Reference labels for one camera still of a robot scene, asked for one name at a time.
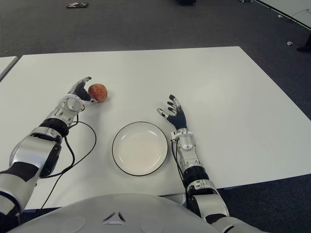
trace white plate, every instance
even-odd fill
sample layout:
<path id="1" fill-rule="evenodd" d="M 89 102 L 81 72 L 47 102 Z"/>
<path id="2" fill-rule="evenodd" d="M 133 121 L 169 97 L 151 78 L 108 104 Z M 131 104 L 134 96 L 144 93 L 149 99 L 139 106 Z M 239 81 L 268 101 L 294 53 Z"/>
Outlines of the white plate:
<path id="1" fill-rule="evenodd" d="M 168 152 L 161 129 L 148 122 L 134 122 L 122 128 L 112 145 L 118 167 L 134 176 L 148 175 L 164 162 Z"/>

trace metallic silver arm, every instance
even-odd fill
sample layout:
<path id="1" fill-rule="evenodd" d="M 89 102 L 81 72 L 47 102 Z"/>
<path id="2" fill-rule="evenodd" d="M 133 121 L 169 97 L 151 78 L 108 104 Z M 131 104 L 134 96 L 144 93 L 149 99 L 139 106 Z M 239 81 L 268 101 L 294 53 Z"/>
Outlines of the metallic silver arm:
<path id="1" fill-rule="evenodd" d="M 61 151 L 62 138 L 79 112 L 83 100 L 91 97 L 84 90 L 90 77 L 77 82 L 39 127 L 21 140 L 10 156 L 10 167 L 0 172 L 0 216 L 15 216 L 26 207 L 37 180 L 51 174 Z"/>
<path id="2" fill-rule="evenodd" d="M 217 191 L 196 154 L 193 134 L 188 130 L 182 107 L 173 95 L 168 102 L 173 115 L 162 109 L 158 113 L 172 123 L 176 132 L 172 132 L 172 141 L 177 143 L 176 160 L 181 170 L 186 189 L 187 208 L 201 219 L 213 225 L 221 233 L 262 233 L 243 221 L 229 217 L 228 208 Z"/>

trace wire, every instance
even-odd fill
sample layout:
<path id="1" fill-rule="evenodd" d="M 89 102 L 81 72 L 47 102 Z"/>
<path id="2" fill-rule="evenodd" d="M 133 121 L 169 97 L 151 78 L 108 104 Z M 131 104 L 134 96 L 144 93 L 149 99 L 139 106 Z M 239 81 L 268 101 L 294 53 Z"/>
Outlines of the wire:
<path id="1" fill-rule="evenodd" d="M 71 129 L 72 127 L 76 126 L 76 125 L 78 124 L 78 121 L 79 121 L 79 117 L 78 117 L 78 115 L 77 115 L 75 124 L 71 125 L 71 126 L 69 127 L 69 129 Z M 53 174 L 53 175 L 50 175 L 50 176 L 41 177 L 41 179 L 46 179 L 46 178 L 52 178 L 52 177 L 55 177 L 55 176 L 59 176 L 59 175 L 65 173 L 67 170 L 69 170 L 69 169 L 73 166 L 73 164 L 74 164 L 74 162 L 75 162 L 75 155 L 74 155 L 74 153 L 73 153 L 73 151 L 72 151 L 72 149 L 71 149 L 71 147 L 70 147 L 70 145 L 69 145 L 69 143 L 68 143 L 68 140 L 67 140 L 67 137 L 66 137 L 66 136 L 64 137 L 64 139 L 65 139 L 66 146 L 67 146 L 67 148 L 69 149 L 69 151 L 70 151 L 70 153 L 71 153 L 71 155 L 72 155 L 72 162 L 71 162 L 71 164 L 70 164 L 67 168 L 65 168 L 64 170 L 62 170 L 61 172 L 56 173 L 56 174 Z"/>
<path id="2" fill-rule="evenodd" d="M 47 201 L 49 200 L 49 198 L 50 198 L 50 196 L 51 196 L 53 190 L 55 189 L 55 187 L 56 187 L 56 185 L 57 185 L 57 182 L 60 180 L 60 178 L 61 178 L 63 175 L 64 175 L 64 173 L 61 174 L 61 175 L 57 178 L 57 180 L 56 180 L 56 182 L 55 182 L 55 184 L 54 184 L 52 190 L 50 191 L 48 197 L 46 198 L 45 202 L 43 203 L 43 205 L 41 206 L 41 208 L 39 209 L 39 211 L 38 211 L 38 213 L 36 214 L 35 217 L 38 217 L 38 216 L 39 216 L 39 214 L 40 214 L 40 212 L 42 211 L 43 207 L 45 206 L 45 204 L 46 204 Z"/>
<path id="3" fill-rule="evenodd" d="M 178 161 L 177 161 L 177 144 L 178 144 L 178 143 L 176 142 L 176 156 L 175 156 L 174 149 L 173 149 L 173 140 L 171 140 L 171 142 L 172 142 L 172 146 L 171 146 L 171 148 L 172 148 L 172 153 L 173 153 L 173 157 L 174 157 L 174 160 L 175 160 L 176 165 L 177 165 L 177 168 L 178 168 L 178 174 L 179 174 L 179 176 L 180 176 L 180 179 L 181 179 L 182 183 L 184 183 L 184 176 L 183 176 L 182 170 L 181 170 L 181 168 L 180 168 L 180 166 L 179 166 L 179 163 L 178 163 Z"/>
<path id="4" fill-rule="evenodd" d="M 75 127 L 78 124 L 78 121 L 79 121 L 79 115 L 77 115 L 77 117 L 76 117 L 76 121 L 75 121 L 76 123 L 69 126 L 69 129 L 71 129 L 72 127 Z"/>
<path id="5" fill-rule="evenodd" d="M 309 9 L 304 9 L 304 10 L 298 11 L 298 12 L 296 12 L 295 14 L 293 14 L 291 17 L 294 17 L 295 15 L 299 14 L 300 12 L 308 11 L 308 10 L 309 10 Z"/>
<path id="6" fill-rule="evenodd" d="M 294 19 L 292 19 L 295 15 L 297 15 L 297 14 L 299 14 L 299 13 L 301 13 L 301 12 L 304 12 L 304 11 L 308 11 L 309 9 L 304 9 L 304 10 L 301 10 L 301 11 L 298 11 L 298 12 L 296 12 L 295 14 L 293 14 L 292 16 L 291 16 L 291 18 L 286 18 L 286 21 L 287 22 L 294 22 Z"/>
<path id="7" fill-rule="evenodd" d="M 40 214 L 41 210 L 43 209 L 44 205 L 45 205 L 45 204 L 47 203 L 47 201 L 49 200 L 49 198 L 50 198 L 50 196 L 51 196 L 53 190 L 55 189 L 55 187 L 56 187 L 56 185 L 57 185 L 57 182 L 60 180 L 60 178 L 61 178 L 66 172 L 68 172 L 70 169 L 72 169 L 74 166 L 76 166 L 78 163 L 80 163 L 82 160 L 84 160 L 89 154 L 91 154 L 91 152 L 94 150 L 94 148 L 95 148 L 95 146 L 96 146 L 96 143 L 97 143 L 97 136 L 96 136 L 96 133 L 95 133 L 94 129 L 93 129 L 91 126 L 89 126 L 88 124 L 86 124 L 85 122 L 82 122 L 82 121 L 74 121 L 74 123 L 82 123 L 82 124 L 85 124 L 85 125 L 87 125 L 87 126 L 93 131 L 93 133 L 94 133 L 94 138 L 95 138 L 95 140 L 94 140 L 94 145 L 93 145 L 92 149 L 91 149 L 84 157 L 82 157 L 77 163 L 70 165 L 69 167 L 65 168 L 62 172 L 60 172 L 60 173 L 58 173 L 58 174 L 54 174 L 54 175 L 49 176 L 49 177 L 54 177 L 54 176 L 60 175 L 60 176 L 57 178 L 57 180 L 56 180 L 56 182 L 55 182 L 55 184 L 54 184 L 52 190 L 50 191 L 50 193 L 49 193 L 48 197 L 46 198 L 45 202 L 43 203 L 42 207 L 40 208 L 40 210 L 39 210 L 38 213 L 36 214 L 36 217 L 39 216 L 39 214 Z M 75 157 L 75 156 L 74 156 L 74 153 L 73 153 L 73 151 L 72 151 L 72 149 L 71 149 L 71 147 L 70 147 L 70 145 L 69 145 L 68 142 L 66 142 L 66 145 L 68 146 L 68 149 L 69 149 L 70 152 L 72 153 L 72 156 Z"/>

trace apple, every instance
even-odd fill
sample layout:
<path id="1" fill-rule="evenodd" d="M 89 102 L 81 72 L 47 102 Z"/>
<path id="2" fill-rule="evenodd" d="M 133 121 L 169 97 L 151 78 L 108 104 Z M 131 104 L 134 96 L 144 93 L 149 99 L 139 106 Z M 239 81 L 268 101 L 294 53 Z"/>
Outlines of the apple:
<path id="1" fill-rule="evenodd" d="M 97 83 L 88 88 L 89 95 L 98 102 L 104 102 L 107 98 L 107 89 L 104 85 Z"/>

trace dark floor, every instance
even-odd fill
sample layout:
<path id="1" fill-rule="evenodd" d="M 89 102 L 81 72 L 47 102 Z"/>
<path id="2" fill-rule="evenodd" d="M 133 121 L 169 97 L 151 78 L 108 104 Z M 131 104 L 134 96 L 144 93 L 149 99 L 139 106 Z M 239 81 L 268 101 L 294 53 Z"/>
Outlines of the dark floor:
<path id="1" fill-rule="evenodd" d="M 258 3 L 89 0 L 69 10 L 70 2 L 0 0 L 0 56 L 240 46 L 311 119 L 311 54 L 295 50 L 310 31 Z M 232 216 L 265 231 L 311 232 L 311 175 L 221 193 Z"/>

